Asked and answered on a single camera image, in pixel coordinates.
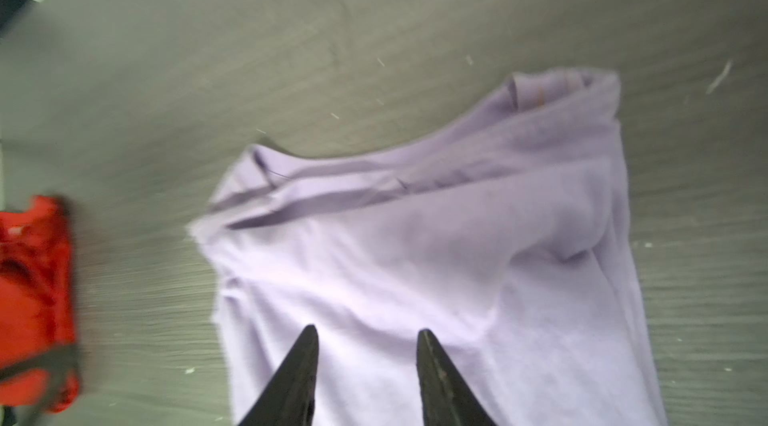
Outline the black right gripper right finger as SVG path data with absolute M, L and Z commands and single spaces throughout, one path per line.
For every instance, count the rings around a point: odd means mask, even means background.
M 416 368 L 425 426 L 495 425 L 429 329 L 418 333 Z

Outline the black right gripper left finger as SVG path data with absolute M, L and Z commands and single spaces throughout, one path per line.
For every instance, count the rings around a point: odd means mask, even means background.
M 315 413 L 319 337 L 306 326 L 239 426 L 310 426 Z

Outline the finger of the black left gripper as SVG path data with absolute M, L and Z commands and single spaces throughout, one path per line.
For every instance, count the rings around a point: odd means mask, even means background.
M 48 373 L 45 389 L 37 401 L 18 417 L 17 425 L 37 425 L 42 416 L 58 400 L 68 377 L 77 370 L 78 352 L 74 343 L 58 345 L 46 351 L 1 368 L 1 381 L 9 381 L 33 370 Z

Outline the purple t shirt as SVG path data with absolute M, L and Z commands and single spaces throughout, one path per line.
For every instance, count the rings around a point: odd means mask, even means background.
M 517 74 L 404 146 L 246 149 L 189 227 L 233 421 L 311 324 L 318 425 L 420 424 L 423 329 L 499 425 L 665 424 L 620 95 L 607 70 Z

